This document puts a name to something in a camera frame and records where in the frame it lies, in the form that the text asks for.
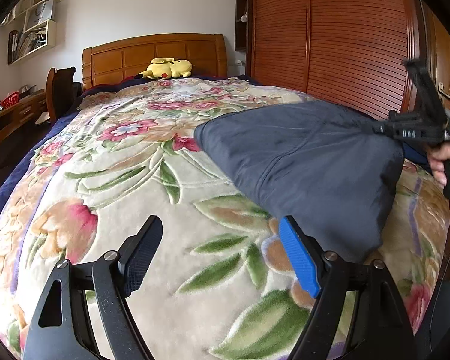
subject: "door handle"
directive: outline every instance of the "door handle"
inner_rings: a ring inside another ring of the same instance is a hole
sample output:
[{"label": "door handle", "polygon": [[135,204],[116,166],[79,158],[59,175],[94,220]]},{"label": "door handle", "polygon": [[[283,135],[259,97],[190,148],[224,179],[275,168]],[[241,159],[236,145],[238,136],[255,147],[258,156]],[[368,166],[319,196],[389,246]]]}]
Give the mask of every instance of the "door handle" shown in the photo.
[{"label": "door handle", "polygon": [[438,95],[440,96],[440,98],[442,96],[444,96],[450,101],[450,95],[443,90],[443,83],[442,82],[438,83]]}]

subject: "bed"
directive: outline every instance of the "bed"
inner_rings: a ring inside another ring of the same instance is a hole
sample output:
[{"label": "bed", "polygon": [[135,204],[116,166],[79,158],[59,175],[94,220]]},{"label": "bed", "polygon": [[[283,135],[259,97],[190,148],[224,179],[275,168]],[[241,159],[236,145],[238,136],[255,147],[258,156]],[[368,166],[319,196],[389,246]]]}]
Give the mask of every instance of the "bed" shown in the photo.
[{"label": "bed", "polygon": [[[209,78],[122,82],[164,54],[189,59]],[[193,130],[229,112],[314,98],[212,77],[227,74],[222,35],[119,40],[84,50],[82,67],[89,91],[79,111],[59,119],[7,183],[11,194],[0,194],[0,339],[20,358],[57,261],[94,261],[157,215],[162,243],[127,301],[154,357],[287,358],[313,299],[296,281],[277,219],[234,188]],[[406,161],[383,245],[367,260],[389,267],[414,332],[437,282],[449,221],[433,178]],[[94,293],[87,299],[101,354],[112,358]],[[349,294],[330,359],[341,353],[353,304]]]}]

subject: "red basket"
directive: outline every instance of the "red basket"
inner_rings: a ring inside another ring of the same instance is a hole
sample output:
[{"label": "red basket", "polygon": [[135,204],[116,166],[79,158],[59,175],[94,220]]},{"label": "red basket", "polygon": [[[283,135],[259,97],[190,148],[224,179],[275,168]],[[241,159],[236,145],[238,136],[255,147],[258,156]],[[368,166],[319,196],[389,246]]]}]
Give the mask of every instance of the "red basket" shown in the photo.
[{"label": "red basket", "polygon": [[7,97],[6,99],[3,99],[0,102],[0,104],[4,108],[10,108],[12,105],[15,105],[18,103],[18,97],[19,97],[19,93],[13,92],[9,97]]}]

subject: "white wall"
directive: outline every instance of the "white wall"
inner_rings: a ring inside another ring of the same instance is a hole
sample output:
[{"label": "white wall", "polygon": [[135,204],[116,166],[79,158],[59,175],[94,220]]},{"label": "white wall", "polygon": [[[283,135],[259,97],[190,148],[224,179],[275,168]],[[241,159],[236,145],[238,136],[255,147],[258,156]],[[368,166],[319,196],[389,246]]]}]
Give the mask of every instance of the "white wall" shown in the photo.
[{"label": "white wall", "polygon": [[[234,51],[235,0],[62,0],[56,7],[57,46],[39,56],[6,67],[8,27],[0,30],[5,51],[0,53],[0,96],[24,84],[44,87],[50,68],[75,66],[82,80],[82,50],[133,36],[170,32],[221,33],[226,38],[229,64]],[[13,79],[3,79],[9,74]],[[237,74],[229,67],[229,74]]]}]

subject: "headboard panel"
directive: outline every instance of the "headboard panel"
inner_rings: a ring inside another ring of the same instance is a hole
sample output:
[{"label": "headboard panel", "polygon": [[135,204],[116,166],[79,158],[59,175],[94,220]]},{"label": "headboard panel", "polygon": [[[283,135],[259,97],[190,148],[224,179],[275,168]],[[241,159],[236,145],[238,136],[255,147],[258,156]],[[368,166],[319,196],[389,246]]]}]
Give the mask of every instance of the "headboard panel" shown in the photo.
[{"label": "headboard panel", "polygon": [[177,33],[138,36],[83,50],[83,84],[117,84],[147,69],[157,57],[187,59],[193,74],[227,75],[223,35]]}]

